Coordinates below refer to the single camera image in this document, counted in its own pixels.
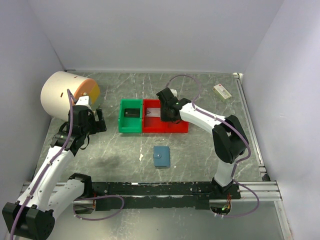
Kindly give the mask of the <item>red plastic bin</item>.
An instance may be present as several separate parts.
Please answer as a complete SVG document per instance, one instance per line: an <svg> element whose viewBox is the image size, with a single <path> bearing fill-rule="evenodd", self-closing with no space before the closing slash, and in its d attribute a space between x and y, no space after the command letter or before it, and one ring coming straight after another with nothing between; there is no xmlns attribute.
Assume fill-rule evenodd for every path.
<svg viewBox="0 0 320 240"><path fill-rule="evenodd" d="M165 133L166 123L161 117L146 117L147 108L161 108L158 99L144 99L142 108L142 132L143 133Z"/></svg>
<svg viewBox="0 0 320 240"><path fill-rule="evenodd" d="M167 122L165 133L179 133L185 134L189 131L189 123L186 121Z"/></svg>

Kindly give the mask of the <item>green plastic bin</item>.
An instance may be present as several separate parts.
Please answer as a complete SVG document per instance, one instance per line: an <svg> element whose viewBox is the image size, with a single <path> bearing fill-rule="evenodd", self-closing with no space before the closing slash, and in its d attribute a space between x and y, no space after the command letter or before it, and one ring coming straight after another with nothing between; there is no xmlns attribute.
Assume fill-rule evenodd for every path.
<svg viewBox="0 0 320 240"><path fill-rule="evenodd" d="M142 99L122 99L118 115L118 131L124 134L142 133Z"/></svg>

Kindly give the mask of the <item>blue card holder wallet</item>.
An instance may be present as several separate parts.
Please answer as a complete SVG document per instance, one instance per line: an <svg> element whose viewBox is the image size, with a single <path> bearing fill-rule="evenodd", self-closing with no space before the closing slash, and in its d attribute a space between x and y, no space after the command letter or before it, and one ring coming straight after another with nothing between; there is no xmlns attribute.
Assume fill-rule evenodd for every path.
<svg viewBox="0 0 320 240"><path fill-rule="evenodd" d="M168 146L154 146L153 163L156 168L169 168L171 166L170 148Z"/></svg>

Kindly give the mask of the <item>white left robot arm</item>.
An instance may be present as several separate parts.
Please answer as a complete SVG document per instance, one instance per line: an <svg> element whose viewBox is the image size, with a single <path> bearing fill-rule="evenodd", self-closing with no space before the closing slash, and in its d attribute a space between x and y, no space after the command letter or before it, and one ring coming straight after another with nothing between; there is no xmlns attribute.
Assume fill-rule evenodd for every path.
<svg viewBox="0 0 320 240"><path fill-rule="evenodd" d="M53 136L45 161L29 187L14 203L6 203L2 215L9 233L31 240L46 240L55 221L75 199L94 195L92 178L74 173L66 187L52 192L68 163L79 150L85 150L90 136L107 130L102 109L92 111L85 105L75 105Z"/></svg>

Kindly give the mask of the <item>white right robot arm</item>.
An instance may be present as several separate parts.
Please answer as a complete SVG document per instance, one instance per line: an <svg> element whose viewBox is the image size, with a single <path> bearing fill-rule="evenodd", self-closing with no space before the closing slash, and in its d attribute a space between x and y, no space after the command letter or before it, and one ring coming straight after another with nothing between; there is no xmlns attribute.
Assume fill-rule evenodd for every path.
<svg viewBox="0 0 320 240"><path fill-rule="evenodd" d="M163 122L185 121L210 133L215 154L219 158L216 173L212 179L212 193L223 199L230 192L237 167L237 159L245 151L251 152L249 141L239 119L211 113L198 107L194 100L178 99L166 87L156 94L160 101L160 118Z"/></svg>

